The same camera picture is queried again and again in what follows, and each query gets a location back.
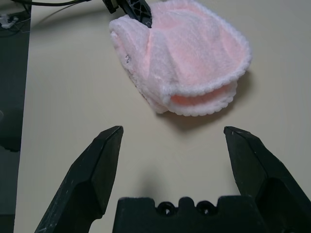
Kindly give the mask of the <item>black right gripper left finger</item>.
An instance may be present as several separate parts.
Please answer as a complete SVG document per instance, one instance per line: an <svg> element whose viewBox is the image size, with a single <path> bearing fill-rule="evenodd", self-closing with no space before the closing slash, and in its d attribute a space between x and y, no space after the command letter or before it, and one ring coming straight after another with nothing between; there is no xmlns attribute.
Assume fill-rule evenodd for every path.
<svg viewBox="0 0 311 233"><path fill-rule="evenodd" d="M37 233L87 233L106 212L115 181L123 127L99 133L70 166Z"/></svg>

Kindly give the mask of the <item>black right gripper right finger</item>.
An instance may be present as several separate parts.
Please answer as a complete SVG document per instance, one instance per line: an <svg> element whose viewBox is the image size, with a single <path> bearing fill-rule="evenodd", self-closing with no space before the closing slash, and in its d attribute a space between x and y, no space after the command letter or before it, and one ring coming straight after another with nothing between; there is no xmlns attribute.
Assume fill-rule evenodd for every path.
<svg viewBox="0 0 311 233"><path fill-rule="evenodd" d="M284 164L255 135L224 128L235 183L251 196L271 233L309 233L311 201Z"/></svg>

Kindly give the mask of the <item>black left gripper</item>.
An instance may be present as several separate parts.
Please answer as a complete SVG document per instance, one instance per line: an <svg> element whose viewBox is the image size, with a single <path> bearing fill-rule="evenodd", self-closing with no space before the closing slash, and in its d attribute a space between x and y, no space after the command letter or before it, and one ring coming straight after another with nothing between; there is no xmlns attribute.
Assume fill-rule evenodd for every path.
<svg viewBox="0 0 311 233"><path fill-rule="evenodd" d="M103 3L111 14L119 7L117 0L103 0ZM131 19L139 21L148 28L152 27L151 8L145 0L121 0L120 7Z"/></svg>

